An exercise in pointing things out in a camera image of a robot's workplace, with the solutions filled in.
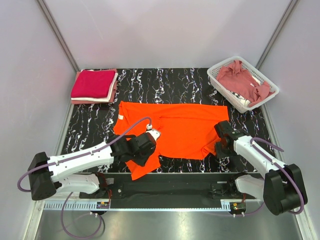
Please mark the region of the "orange t shirt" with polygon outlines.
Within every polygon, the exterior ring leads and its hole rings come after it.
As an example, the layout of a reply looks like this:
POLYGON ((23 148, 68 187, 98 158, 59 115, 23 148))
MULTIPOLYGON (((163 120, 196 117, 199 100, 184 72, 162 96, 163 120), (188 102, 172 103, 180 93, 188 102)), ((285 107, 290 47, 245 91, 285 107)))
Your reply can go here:
POLYGON ((154 153, 145 166, 132 160, 127 162, 132 180, 161 166, 159 156, 174 159, 202 160, 216 154, 215 144, 220 141, 214 126, 229 120, 227 106, 195 103, 155 104, 120 102, 118 119, 113 128, 120 135, 138 120, 149 117, 152 127, 160 132, 154 153))

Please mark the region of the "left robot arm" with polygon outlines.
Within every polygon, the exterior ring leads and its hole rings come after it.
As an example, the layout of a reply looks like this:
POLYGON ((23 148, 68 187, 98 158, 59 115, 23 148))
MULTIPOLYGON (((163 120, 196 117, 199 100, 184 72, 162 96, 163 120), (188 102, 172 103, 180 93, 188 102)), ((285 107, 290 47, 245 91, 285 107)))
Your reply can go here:
POLYGON ((100 165, 133 161, 145 166, 156 150, 160 133, 154 129, 138 136, 115 135, 110 143, 102 142, 78 152, 48 157, 37 153, 28 168, 31 198, 45 200, 62 192, 82 192, 103 198, 108 193, 107 182, 96 173, 80 172, 100 165))

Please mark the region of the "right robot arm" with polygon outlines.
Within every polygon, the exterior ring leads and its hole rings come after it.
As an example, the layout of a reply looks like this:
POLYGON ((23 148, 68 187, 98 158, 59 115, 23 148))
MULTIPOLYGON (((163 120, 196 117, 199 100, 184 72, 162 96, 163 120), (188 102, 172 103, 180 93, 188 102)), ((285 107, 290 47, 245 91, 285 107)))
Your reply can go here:
POLYGON ((263 201, 275 216, 283 213, 299 215, 308 202, 301 169, 296 164, 286 164, 265 151, 259 144, 282 149, 262 138, 252 137, 244 130, 221 129, 215 126, 220 141, 215 143, 218 158, 242 156, 257 172, 260 178, 247 173, 237 173, 227 185, 228 195, 239 198, 246 194, 263 201))

